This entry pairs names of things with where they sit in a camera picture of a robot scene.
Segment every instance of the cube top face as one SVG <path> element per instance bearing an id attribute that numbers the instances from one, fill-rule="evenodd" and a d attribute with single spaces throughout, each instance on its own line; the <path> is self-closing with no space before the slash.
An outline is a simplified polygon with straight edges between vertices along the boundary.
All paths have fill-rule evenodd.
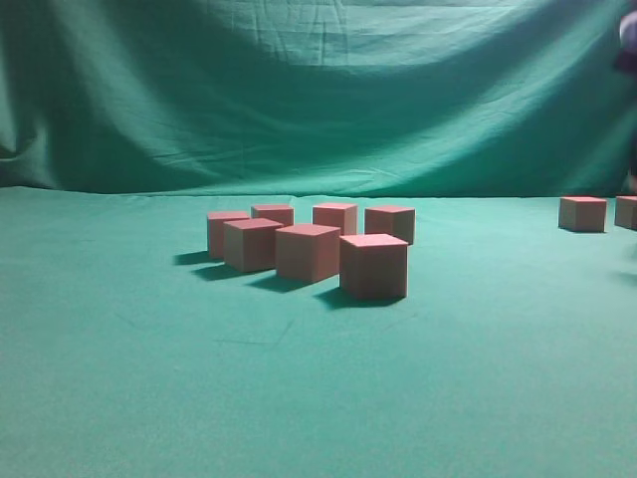
<path id="1" fill-rule="evenodd" d="M 239 219 L 250 219 L 250 215 L 245 211 L 219 211 L 219 212 L 209 212 L 208 220 L 239 220 Z"/>
<path id="2" fill-rule="evenodd" d="M 324 202 L 322 204 L 317 204 L 315 206 L 316 209 L 341 209 L 346 210 L 352 207 L 357 207 L 356 204 L 344 203 L 344 202 Z"/>
<path id="3" fill-rule="evenodd" d="M 359 234 L 341 236 L 341 240 L 355 247 L 407 246 L 408 243 L 389 234 Z"/>
<path id="4" fill-rule="evenodd" d="M 416 209 L 413 207 L 403 207 L 403 206 L 377 206 L 377 207 L 368 207 L 368 211 L 377 211 L 377 212 L 387 212 L 387 213 L 396 213 L 396 212 L 408 212 L 415 211 Z"/>
<path id="5" fill-rule="evenodd" d="M 294 226 L 282 227 L 278 230 L 280 233 L 299 234 L 302 236 L 320 236 L 334 231 L 340 231 L 340 228 L 320 226 L 318 224 L 295 224 Z"/>
<path id="6" fill-rule="evenodd" d="M 602 199 L 599 197 L 590 197 L 590 196 L 564 196 L 562 199 L 566 201 L 572 201 L 577 203 L 602 203 L 606 202 L 606 199 Z"/>
<path id="7" fill-rule="evenodd" d="M 256 219 L 242 219 L 239 221 L 227 221 L 226 227 L 234 227 L 241 230 L 248 229 L 264 229 L 264 228 L 272 228 L 272 227 L 281 227 L 283 224 L 277 221 L 272 221 L 270 219 L 264 218 L 256 218 Z"/>
<path id="8" fill-rule="evenodd" d="M 288 204 L 257 204 L 252 206 L 253 211 L 287 211 L 292 209 Z"/>

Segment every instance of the pink cube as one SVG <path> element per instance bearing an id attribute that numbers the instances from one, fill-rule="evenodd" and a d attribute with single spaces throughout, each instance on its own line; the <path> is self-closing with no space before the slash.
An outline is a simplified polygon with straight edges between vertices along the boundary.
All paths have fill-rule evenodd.
<path id="1" fill-rule="evenodd" d="M 318 204 L 313 209 L 312 223 L 340 228 L 340 235 L 356 234 L 358 206 L 339 202 Z"/>
<path id="2" fill-rule="evenodd" d="M 636 196 L 617 196 L 615 201 L 615 225 L 637 231 Z"/>
<path id="3" fill-rule="evenodd" d="M 572 232 L 604 232 L 607 201 L 597 197 L 562 197 L 559 227 Z"/>
<path id="4" fill-rule="evenodd" d="M 414 243 L 416 209 L 401 206 L 378 206 L 365 209 L 365 234 L 389 234 L 407 244 Z"/>
<path id="5" fill-rule="evenodd" d="M 288 204 L 258 204 L 252 206 L 252 217 L 264 217 L 284 226 L 295 223 L 295 209 Z"/>
<path id="6" fill-rule="evenodd" d="M 319 282 L 338 274 L 337 227 L 296 224 L 277 229 L 277 275 Z"/>
<path id="7" fill-rule="evenodd" d="M 208 213 L 208 254 L 213 259 L 223 259 L 223 223 L 250 219 L 244 211 L 225 211 Z"/>
<path id="8" fill-rule="evenodd" d="M 241 272 L 275 268 L 275 232 L 283 224 L 257 218 L 224 223 L 224 260 Z"/>
<path id="9" fill-rule="evenodd" d="M 407 296 L 407 247 L 389 234 L 340 238 L 340 287 L 358 300 Z"/>

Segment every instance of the cube side face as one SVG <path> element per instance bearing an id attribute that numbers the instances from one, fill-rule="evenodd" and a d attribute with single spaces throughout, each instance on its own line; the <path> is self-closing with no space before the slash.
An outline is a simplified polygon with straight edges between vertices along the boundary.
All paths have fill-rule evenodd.
<path id="1" fill-rule="evenodd" d="M 358 249 L 350 242 L 340 239 L 340 247 L 338 252 L 339 262 L 339 276 L 338 286 L 350 293 L 352 296 L 356 296 L 359 285 L 358 275 Z"/>
<path id="2" fill-rule="evenodd" d="M 559 200 L 559 227 L 572 231 L 575 229 L 577 203 L 562 197 Z"/>
<path id="3" fill-rule="evenodd" d="M 224 236 L 224 261 L 229 266 L 239 270 L 244 270 L 244 232 L 241 229 L 223 225 Z"/>
<path id="4" fill-rule="evenodd" d="M 389 234 L 393 235 L 392 213 L 365 209 L 365 234 Z"/>
<path id="5" fill-rule="evenodd" d="M 357 230 L 358 207 L 354 204 L 346 208 L 315 206 L 312 210 L 312 223 L 321 226 L 340 228 L 341 235 L 355 234 Z"/>
<path id="6" fill-rule="evenodd" d="M 362 300 L 400 299 L 407 296 L 407 245 L 361 248 L 358 262 Z"/>
<path id="7" fill-rule="evenodd" d="M 343 211 L 326 207 L 314 207 L 312 210 L 312 224 L 320 226 L 338 227 L 343 229 Z"/>
<path id="8" fill-rule="evenodd" d="M 224 224 L 230 221 L 250 219 L 247 213 L 210 213 L 207 218 L 208 255 L 212 259 L 223 259 Z"/>
<path id="9" fill-rule="evenodd" d="M 338 274 L 340 269 L 340 231 L 333 230 L 314 237 L 312 282 Z"/>
<path id="10" fill-rule="evenodd" d="M 277 221 L 284 226 L 292 226 L 295 223 L 295 210 L 290 208 L 280 209 L 255 209 L 253 208 L 253 217 L 263 217 L 272 221 Z"/>
<path id="11" fill-rule="evenodd" d="M 275 267 L 277 275 L 311 282 L 313 277 L 313 238 L 303 234 L 276 231 Z"/>
<path id="12" fill-rule="evenodd" d="M 577 204 L 575 212 L 577 232 L 604 232 L 606 229 L 606 202 Z"/>
<path id="13" fill-rule="evenodd" d="M 637 200 L 630 197 L 617 197 L 615 203 L 615 225 L 637 230 Z"/>
<path id="14" fill-rule="evenodd" d="M 394 233 L 392 236 L 412 245 L 415 240 L 416 210 L 396 212 L 394 214 Z"/>
<path id="15" fill-rule="evenodd" d="M 343 225 L 340 230 L 341 235 L 356 234 L 358 232 L 358 206 L 351 206 L 345 209 Z"/>
<path id="16" fill-rule="evenodd" d="M 277 226 L 269 226 L 244 233 L 244 272 L 267 271 L 276 267 L 277 229 Z"/>

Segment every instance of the table surface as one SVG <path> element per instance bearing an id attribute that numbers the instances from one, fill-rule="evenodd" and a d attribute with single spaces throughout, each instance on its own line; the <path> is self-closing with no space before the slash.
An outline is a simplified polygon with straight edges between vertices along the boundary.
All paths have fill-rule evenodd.
<path id="1" fill-rule="evenodd" d="M 208 262 L 264 202 L 415 207 L 408 297 Z M 637 233 L 558 206 L 0 189 L 0 476 L 637 476 Z"/>

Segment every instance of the green tablecloth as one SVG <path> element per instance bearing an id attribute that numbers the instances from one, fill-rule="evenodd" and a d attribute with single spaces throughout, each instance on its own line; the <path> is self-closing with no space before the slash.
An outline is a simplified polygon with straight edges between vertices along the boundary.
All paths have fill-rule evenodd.
<path id="1" fill-rule="evenodd" d="M 417 208 L 393 304 L 206 262 L 207 211 L 324 200 L 0 189 L 0 476 L 637 475 L 612 201 L 356 199 Z"/>

